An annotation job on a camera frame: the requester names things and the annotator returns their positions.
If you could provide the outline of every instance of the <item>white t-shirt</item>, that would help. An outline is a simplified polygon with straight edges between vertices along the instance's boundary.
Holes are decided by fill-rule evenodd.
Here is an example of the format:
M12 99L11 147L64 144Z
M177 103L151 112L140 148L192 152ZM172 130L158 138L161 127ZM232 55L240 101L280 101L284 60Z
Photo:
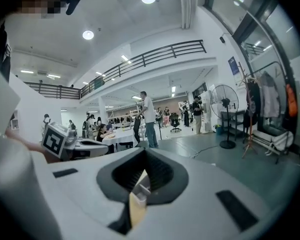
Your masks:
M154 105L152 104L152 100L149 97L145 97L143 106L148 108L145 112L143 112L144 121L146 123L155 122L156 116L155 116Z

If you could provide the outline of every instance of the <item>ceiling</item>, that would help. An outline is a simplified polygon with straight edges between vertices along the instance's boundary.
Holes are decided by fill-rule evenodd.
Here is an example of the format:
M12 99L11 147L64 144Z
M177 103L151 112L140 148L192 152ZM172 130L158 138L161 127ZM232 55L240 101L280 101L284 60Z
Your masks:
M138 100L133 99L132 96L140 96L141 91L145 91L152 100L167 99L171 98L172 87L175 86L175 96L183 96L198 78L203 77L204 70L204 68L193 68L140 81L108 93L103 100L106 106L114 107L109 110L117 110L119 107L133 106ZM98 107L98 99L92 101L88 106Z
M70 16L65 9L53 17L15 14L5 22L11 71L23 81L69 85L107 53L160 27L181 24L181 0L81 0ZM91 30L92 40L82 33ZM21 73L31 70L34 74ZM51 80L37 71L61 76Z

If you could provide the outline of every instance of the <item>office chair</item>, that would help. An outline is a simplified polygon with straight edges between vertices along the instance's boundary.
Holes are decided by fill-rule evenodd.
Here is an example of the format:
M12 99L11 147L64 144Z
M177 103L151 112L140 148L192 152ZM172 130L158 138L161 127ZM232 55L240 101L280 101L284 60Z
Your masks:
M140 128L141 120L140 117L139 119L134 120L134 126L133 126L133 131L134 131L134 137L138 143L140 143L140 136L139 136L139 128ZM120 142L119 145L125 146L126 148L132 148L134 146L133 142Z
M171 122L171 126L173 127L172 130L170 130L170 132L172 132L173 130L175 133L177 132L177 130L181 131L180 128L177 128L177 126L180 125L179 116L177 115L177 113L171 113L170 122Z

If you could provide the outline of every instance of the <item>jeans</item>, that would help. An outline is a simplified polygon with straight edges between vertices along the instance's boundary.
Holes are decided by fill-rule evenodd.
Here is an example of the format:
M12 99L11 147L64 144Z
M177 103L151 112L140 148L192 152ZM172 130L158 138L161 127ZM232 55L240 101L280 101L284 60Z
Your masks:
M194 119L195 119L196 134L200 134L201 133L200 130L201 130L202 117L201 117L201 115L195 115Z
M145 133L148 138L149 148L158 148L157 136L154 125L155 122L145 123Z

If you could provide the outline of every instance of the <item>white table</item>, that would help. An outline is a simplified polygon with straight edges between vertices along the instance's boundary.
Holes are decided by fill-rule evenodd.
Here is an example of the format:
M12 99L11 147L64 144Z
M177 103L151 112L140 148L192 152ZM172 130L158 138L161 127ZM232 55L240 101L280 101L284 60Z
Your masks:
M102 140L102 143L106 144L107 146L110 146L113 144L115 147L115 151L116 151L116 144L126 143L126 142L132 142L133 147L135 147L138 144L138 142L135 138L134 129L122 130L122 128L119 128L119 129L115 130L114 133L107 135Z

